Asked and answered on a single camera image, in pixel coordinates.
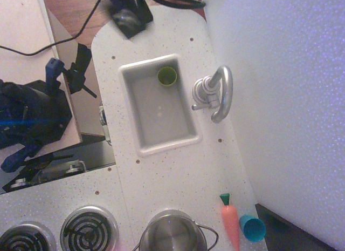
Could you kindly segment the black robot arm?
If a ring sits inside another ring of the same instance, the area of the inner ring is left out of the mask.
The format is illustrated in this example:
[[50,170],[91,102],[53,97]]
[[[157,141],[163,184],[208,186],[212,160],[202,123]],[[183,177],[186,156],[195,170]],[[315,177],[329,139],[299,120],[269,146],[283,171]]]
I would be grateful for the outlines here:
[[127,38],[131,39],[146,29],[153,21],[153,15],[146,0],[109,0],[107,8],[117,28]]

